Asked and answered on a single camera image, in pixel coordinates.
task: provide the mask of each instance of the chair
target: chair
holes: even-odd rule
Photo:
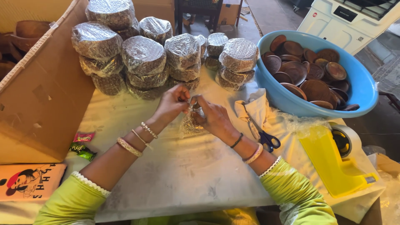
[[[210,23],[212,21],[212,24],[210,24],[210,26],[212,25],[212,30],[214,33],[217,30],[222,2],[223,0],[219,0],[218,3],[212,3],[212,0],[177,0],[178,34],[182,34],[183,13],[210,16]]]

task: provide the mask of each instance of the packing tape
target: packing tape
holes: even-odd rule
[[[340,124],[332,125],[332,129],[341,132],[349,140],[348,152],[345,155],[343,155],[342,158],[347,158],[351,153],[352,149],[361,149],[362,147],[361,139],[353,129]]]

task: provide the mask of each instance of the pink notebook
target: pink notebook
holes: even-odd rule
[[[47,200],[60,185],[66,165],[0,165],[0,201]]]

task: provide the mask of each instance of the hand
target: hand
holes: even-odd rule
[[[232,146],[240,137],[240,132],[233,127],[226,108],[218,104],[212,104],[202,95],[193,96],[191,104],[198,102],[203,109],[205,118],[192,112],[194,119],[208,132],[221,139],[227,145]]]
[[[179,113],[188,113],[190,94],[187,88],[182,84],[178,84],[170,90],[166,91],[158,104],[153,117],[166,127],[171,123]]]

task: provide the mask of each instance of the left hand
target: left hand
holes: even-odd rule
[[[188,113],[188,108],[190,106],[189,99],[189,90],[182,84],[178,84],[162,95],[153,117],[161,123],[164,123],[166,127],[181,112],[185,114]]]

